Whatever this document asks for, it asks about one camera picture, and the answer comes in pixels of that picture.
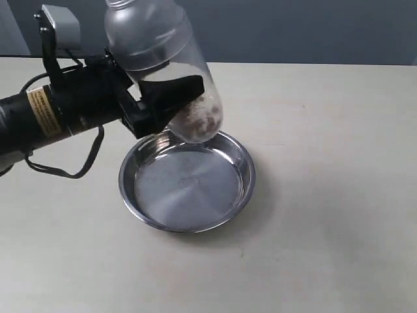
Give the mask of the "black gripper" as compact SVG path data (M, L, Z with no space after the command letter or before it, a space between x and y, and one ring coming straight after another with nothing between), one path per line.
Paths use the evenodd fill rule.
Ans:
M51 103L59 121L75 135L112 121L142 138L163 130L189 103L205 92L203 78L191 75L167 81L140 81L141 102L128 89L133 81L108 50L88 57L84 65L62 69L48 57Z

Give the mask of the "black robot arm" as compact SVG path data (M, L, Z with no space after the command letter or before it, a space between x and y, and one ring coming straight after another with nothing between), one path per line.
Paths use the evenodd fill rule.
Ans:
M137 138L161 132L205 92L200 75L133 81L110 55L88 58L84 67L58 70L51 82L1 99L1 155L23 155L92 128L120 120Z

